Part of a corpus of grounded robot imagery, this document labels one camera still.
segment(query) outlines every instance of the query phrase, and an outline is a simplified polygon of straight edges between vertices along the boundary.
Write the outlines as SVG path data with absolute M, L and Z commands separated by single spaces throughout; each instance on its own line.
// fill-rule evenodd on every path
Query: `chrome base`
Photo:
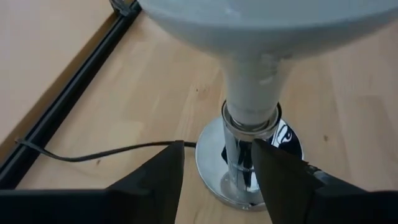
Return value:
M 271 139 L 272 145 L 303 159 L 300 141 L 283 119 L 279 122 L 275 133 L 276 138 Z M 218 199 L 229 206 L 243 210 L 265 210 L 266 205 L 260 191 L 248 194 L 238 190 L 230 181 L 228 165 L 221 156 L 224 147 L 224 125 L 220 116 L 204 128 L 195 150 L 198 171 L 205 185 Z

